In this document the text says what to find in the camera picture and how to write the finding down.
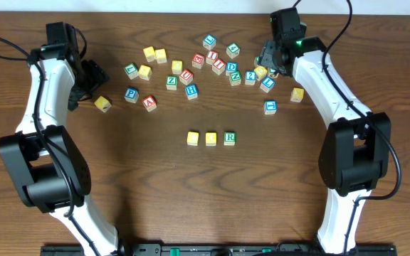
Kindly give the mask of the red I block upper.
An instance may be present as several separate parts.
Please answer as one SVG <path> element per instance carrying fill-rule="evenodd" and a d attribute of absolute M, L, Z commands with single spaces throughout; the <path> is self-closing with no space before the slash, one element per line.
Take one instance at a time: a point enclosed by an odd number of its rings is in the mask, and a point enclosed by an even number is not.
<path fill-rule="evenodd" d="M 206 63 L 209 65 L 213 65 L 216 60 L 219 58 L 219 53 L 214 50 L 209 50 L 206 54 Z"/>

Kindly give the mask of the blue L block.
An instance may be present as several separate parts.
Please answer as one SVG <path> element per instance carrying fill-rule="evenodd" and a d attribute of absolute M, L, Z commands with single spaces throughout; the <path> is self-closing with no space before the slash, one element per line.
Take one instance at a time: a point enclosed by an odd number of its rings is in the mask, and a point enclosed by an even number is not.
<path fill-rule="evenodd" d="M 211 34 L 208 34 L 203 39 L 203 47 L 205 47 L 207 50 L 212 50 L 215 46 L 216 46 L 216 38 L 212 36 Z"/>

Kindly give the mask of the red U block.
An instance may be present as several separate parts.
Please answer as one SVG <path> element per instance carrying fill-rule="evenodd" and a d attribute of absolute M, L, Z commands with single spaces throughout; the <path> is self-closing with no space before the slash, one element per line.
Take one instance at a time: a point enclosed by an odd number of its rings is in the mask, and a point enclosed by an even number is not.
<path fill-rule="evenodd" d="M 189 85 L 192 82 L 193 79 L 194 79 L 194 75 L 188 69 L 184 69 L 179 75 L 179 80 L 184 85 Z"/>

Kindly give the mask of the green R block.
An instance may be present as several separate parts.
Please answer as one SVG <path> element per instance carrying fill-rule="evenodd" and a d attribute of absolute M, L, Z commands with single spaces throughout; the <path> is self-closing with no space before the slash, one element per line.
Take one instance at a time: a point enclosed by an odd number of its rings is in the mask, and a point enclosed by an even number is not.
<path fill-rule="evenodd" d="M 234 146 L 236 143 L 236 133 L 235 132 L 225 132 L 224 133 L 224 146 Z"/>

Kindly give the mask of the yellow K block right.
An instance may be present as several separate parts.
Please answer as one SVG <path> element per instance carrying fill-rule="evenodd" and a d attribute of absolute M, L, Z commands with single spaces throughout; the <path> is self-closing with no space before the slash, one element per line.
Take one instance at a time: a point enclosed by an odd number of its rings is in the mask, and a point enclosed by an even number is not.
<path fill-rule="evenodd" d="M 305 90 L 299 87 L 294 87 L 291 96 L 290 96 L 290 101 L 291 102 L 301 102 L 304 98 Z"/>

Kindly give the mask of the yellow block beside green L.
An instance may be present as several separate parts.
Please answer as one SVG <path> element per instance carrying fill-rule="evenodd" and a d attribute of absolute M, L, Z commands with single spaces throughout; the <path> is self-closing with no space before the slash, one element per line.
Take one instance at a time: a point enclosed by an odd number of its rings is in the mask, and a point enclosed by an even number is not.
<path fill-rule="evenodd" d="M 143 80 L 150 80 L 152 76 L 152 69 L 148 65 L 141 65 L 138 70 L 139 77 Z"/>

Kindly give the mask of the green Z block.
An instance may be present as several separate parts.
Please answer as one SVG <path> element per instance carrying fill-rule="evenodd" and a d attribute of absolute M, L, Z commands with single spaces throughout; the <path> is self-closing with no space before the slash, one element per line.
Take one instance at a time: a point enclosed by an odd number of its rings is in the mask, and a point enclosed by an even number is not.
<path fill-rule="evenodd" d="M 178 77 L 173 75 L 168 75 L 166 78 L 166 88 L 168 90 L 176 90 L 178 85 Z"/>

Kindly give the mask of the blue 1 block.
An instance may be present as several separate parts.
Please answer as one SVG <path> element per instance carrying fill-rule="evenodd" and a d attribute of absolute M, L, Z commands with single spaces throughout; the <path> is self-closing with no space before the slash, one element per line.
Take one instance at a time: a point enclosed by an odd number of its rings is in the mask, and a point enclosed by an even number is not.
<path fill-rule="evenodd" d="M 275 80 L 273 78 L 265 77 L 261 81 L 260 89 L 264 91 L 265 93 L 269 93 L 273 89 L 274 84 L 275 84 Z"/>

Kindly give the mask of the red i block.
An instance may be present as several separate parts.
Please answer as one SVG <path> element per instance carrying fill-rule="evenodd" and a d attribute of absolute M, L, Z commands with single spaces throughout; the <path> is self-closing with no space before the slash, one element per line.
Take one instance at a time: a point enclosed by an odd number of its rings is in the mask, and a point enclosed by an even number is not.
<path fill-rule="evenodd" d="M 217 75 L 222 74 L 226 69 L 226 62 L 220 58 L 217 58 L 216 61 L 212 64 L 212 71 Z"/>
<path fill-rule="evenodd" d="M 214 50 L 209 50 L 206 54 L 206 63 L 209 65 L 213 65 L 216 60 L 219 58 L 219 53 Z"/>

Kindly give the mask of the yellow Q block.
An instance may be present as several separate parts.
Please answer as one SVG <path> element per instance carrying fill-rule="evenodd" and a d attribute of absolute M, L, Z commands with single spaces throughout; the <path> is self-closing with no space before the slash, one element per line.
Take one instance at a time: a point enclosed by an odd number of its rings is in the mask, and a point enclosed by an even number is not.
<path fill-rule="evenodd" d="M 181 60 L 172 61 L 172 73 L 174 75 L 179 75 L 183 71 L 183 62 Z"/>

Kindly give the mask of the blue T block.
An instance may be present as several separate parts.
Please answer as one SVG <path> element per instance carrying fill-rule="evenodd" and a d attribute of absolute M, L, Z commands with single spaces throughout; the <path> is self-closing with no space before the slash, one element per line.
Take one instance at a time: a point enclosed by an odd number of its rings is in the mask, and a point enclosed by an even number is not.
<path fill-rule="evenodd" d="M 264 102 L 264 114 L 275 114 L 277 112 L 277 102 L 275 100 L 267 100 Z"/>

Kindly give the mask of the yellow O block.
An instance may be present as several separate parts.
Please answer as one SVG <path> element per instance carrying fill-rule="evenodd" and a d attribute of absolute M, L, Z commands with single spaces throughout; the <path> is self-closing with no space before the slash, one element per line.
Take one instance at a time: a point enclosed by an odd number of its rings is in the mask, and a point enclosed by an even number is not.
<path fill-rule="evenodd" d="M 206 133 L 206 145 L 207 146 L 216 146 L 217 144 L 217 133 L 216 132 L 207 132 Z"/>

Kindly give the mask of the red A block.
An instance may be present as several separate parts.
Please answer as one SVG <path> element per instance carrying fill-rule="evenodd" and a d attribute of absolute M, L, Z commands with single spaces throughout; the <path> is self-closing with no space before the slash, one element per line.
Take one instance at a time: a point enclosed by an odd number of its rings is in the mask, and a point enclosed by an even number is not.
<path fill-rule="evenodd" d="M 148 112 L 151 112 L 152 110 L 155 110 L 157 108 L 157 102 L 152 95 L 144 98 L 142 100 L 142 104 Z"/>

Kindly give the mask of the blue H block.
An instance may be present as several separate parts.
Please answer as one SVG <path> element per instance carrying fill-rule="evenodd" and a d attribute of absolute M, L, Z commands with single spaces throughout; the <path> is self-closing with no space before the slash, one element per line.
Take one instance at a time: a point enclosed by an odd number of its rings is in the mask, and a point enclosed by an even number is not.
<path fill-rule="evenodd" d="M 185 87 L 185 93 L 188 100 L 196 99 L 199 94 L 196 84 L 187 85 Z"/>

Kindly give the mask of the green 4 block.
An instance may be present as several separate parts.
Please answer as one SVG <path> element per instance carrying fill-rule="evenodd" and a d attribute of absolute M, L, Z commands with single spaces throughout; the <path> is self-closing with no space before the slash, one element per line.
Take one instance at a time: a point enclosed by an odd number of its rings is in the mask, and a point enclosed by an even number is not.
<path fill-rule="evenodd" d="M 226 53 L 231 58 L 234 59 L 239 55 L 241 48 L 237 43 L 231 43 L 226 47 Z"/>

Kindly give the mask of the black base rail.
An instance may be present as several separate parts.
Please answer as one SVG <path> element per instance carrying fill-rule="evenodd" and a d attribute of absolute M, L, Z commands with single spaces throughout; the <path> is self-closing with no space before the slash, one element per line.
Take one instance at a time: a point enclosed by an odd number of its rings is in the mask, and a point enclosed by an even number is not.
<path fill-rule="evenodd" d="M 275 246 L 268 245 L 160 245 L 136 244 L 129 249 L 134 256 L 250 256 L 250 255 L 335 255 L 326 254 L 318 247 L 301 243 L 281 243 Z M 81 246 L 43 246 L 41 256 L 79 256 L 85 255 Z M 357 246 L 346 255 L 361 256 L 396 256 L 397 250 L 392 245 L 363 245 Z"/>

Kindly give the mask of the green B block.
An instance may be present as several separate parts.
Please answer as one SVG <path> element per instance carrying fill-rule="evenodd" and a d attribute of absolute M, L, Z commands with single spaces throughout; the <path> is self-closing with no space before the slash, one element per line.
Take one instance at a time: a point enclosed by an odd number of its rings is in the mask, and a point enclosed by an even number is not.
<path fill-rule="evenodd" d="M 255 67 L 255 68 L 257 68 L 257 67 L 259 66 L 258 60 L 259 60 L 259 57 L 255 57 L 255 58 L 254 58 L 254 67 Z"/>

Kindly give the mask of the yellow k block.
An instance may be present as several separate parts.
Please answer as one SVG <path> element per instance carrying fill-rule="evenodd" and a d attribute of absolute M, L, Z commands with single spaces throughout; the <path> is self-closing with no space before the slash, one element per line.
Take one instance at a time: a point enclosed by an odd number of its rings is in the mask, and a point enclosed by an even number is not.
<path fill-rule="evenodd" d="M 291 96 L 290 96 L 290 101 L 291 102 L 301 102 L 304 98 L 305 90 L 299 87 L 294 87 Z"/>
<path fill-rule="evenodd" d="M 102 112 L 107 112 L 112 107 L 111 102 L 103 96 L 99 96 L 99 98 L 94 101 L 94 105 Z"/>

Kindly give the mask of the blue 2 block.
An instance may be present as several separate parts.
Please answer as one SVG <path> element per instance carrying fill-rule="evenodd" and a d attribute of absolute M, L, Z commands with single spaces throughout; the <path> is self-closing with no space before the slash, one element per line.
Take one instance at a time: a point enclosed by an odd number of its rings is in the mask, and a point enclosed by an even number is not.
<path fill-rule="evenodd" d="M 246 71 L 245 73 L 245 85 L 255 85 L 256 83 L 256 72 L 255 71 Z"/>

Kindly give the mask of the yellow S block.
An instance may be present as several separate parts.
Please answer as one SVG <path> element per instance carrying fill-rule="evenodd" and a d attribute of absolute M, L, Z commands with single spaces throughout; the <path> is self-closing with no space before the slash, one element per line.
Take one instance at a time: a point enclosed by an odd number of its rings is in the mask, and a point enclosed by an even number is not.
<path fill-rule="evenodd" d="M 155 51 L 155 56 L 156 56 L 156 61 L 159 64 L 167 62 L 167 53 L 166 53 L 166 50 L 164 48 L 157 49 Z"/>

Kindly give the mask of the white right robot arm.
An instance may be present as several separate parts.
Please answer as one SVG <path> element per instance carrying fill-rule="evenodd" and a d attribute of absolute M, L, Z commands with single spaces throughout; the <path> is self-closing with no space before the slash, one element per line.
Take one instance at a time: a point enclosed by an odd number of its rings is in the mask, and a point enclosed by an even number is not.
<path fill-rule="evenodd" d="M 270 14 L 273 39 L 266 41 L 258 64 L 292 77 L 309 94 L 327 128 L 318 166 L 327 202 L 317 245 L 328 255 L 357 252 L 355 233 L 363 205 L 389 163 L 391 122 L 373 113 L 337 73 L 330 49 L 305 35 L 295 7 Z"/>

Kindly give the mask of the yellow block upper left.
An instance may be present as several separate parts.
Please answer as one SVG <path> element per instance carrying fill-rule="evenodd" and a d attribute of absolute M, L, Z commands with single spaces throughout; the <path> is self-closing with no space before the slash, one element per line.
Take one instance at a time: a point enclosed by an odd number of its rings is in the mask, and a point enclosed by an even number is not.
<path fill-rule="evenodd" d="M 144 53 L 145 58 L 147 59 L 147 62 L 152 62 L 156 60 L 156 53 L 155 53 L 155 49 L 153 46 L 144 48 L 143 53 Z"/>

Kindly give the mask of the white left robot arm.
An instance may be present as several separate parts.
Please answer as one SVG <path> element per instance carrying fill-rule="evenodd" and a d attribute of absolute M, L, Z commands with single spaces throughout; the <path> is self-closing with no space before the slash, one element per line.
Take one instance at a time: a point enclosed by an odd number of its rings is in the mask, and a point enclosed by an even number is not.
<path fill-rule="evenodd" d="M 67 114 L 92 97 L 108 74 L 84 60 L 81 32 L 63 22 L 46 25 L 47 43 L 27 55 L 31 90 L 21 123 L 0 138 L 0 156 L 21 201 L 64 224 L 84 255 L 124 255 L 115 226 L 91 198 L 90 170 L 66 129 Z"/>

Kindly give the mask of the red E block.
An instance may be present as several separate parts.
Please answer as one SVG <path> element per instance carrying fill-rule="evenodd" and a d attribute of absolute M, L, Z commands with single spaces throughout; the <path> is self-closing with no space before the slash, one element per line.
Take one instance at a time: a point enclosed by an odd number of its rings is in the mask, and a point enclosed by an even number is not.
<path fill-rule="evenodd" d="M 205 57 L 202 54 L 195 53 L 191 60 L 191 64 L 194 68 L 202 69 L 205 63 Z"/>

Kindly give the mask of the yellow K block far left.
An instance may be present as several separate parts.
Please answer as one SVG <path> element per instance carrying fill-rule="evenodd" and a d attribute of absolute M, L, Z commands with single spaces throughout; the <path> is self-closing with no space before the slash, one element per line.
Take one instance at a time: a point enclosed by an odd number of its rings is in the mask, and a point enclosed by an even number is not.
<path fill-rule="evenodd" d="M 99 98 L 94 101 L 94 105 L 102 112 L 107 112 L 112 107 L 111 102 L 103 96 L 99 96 Z"/>

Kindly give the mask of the blue D block centre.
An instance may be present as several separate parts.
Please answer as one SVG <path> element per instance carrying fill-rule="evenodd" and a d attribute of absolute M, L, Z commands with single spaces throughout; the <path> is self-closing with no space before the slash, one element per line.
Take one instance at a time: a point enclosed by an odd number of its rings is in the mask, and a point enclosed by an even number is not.
<path fill-rule="evenodd" d="M 226 76 L 229 76 L 231 73 L 234 73 L 238 70 L 238 64 L 235 62 L 227 62 L 226 64 Z"/>

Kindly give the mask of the blue P block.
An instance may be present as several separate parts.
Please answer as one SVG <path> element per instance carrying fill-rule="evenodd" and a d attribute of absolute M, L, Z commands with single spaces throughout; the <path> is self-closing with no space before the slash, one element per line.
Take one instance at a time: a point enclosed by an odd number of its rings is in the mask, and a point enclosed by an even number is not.
<path fill-rule="evenodd" d="M 127 88 L 124 94 L 124 98 L 127 102 L 135 104 L 139 98 L 139 93 L 134 88 Z"/>

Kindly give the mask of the yellow G block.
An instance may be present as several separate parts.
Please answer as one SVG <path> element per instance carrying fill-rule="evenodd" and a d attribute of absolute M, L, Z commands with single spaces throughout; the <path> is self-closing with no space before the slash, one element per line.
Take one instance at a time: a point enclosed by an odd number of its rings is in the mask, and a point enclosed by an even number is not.
<path fill-rule="evenodd" d="M 261 81 L 268 74 L 268 70 L 265 67 L 261 66 L 261 65 L 259 65 L 257 68 L 255 68 L 254 72 L 256 73 L 257 81 Z"/>

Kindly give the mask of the green N block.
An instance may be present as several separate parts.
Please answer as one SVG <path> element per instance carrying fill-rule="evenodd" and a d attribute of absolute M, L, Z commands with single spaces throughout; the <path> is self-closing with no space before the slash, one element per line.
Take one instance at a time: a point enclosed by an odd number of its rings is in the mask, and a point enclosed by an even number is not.
<path fill-rule="evenodd" d="M 232 72 L 229 74 L 229 82 L 231 86 L 237 86 L 241 84 L 241 73 L 239 71 Z"/>

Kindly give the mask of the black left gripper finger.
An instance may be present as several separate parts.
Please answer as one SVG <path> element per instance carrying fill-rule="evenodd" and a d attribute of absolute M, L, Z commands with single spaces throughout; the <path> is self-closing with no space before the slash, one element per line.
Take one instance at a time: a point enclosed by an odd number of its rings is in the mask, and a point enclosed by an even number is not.
<path fill-rule="evenodd" d="M 68 98 L 68 110 L 74 111 L 78 107 L 79 102 L 90 100 L 92 97 L 93 94 L 91 92 L 86 92 L 82 89 L 72 89 Z"/>
<path fill-rule="evenodd" d="M 83 60 L 81 65 L 85 73 L 83 89 L 87 93 L 94 93 L 109 81 L 110 76 L 94 60 Z"/>

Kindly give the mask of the red I block lower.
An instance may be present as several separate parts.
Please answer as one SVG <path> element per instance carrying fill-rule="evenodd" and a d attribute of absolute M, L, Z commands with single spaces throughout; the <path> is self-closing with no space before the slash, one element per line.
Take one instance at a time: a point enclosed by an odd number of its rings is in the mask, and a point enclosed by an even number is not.
<path fill-rule="evenodd" d="M 217 75 L 222 74 L 226 69 L 226 62 L 220 58 L 217 58 L 216 61 L 212 64 L 212 71 Z"/>

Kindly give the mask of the yellow C block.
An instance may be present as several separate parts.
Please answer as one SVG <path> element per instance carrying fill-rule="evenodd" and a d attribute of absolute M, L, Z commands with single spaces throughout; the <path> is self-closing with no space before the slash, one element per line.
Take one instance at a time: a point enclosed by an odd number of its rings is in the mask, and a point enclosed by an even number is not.
<path fill-rule="evenodd" d="M 188 132 L 186 142 L 189 146 L 197 146 L 199 143 L 199 133 L 193 131 Z"/>

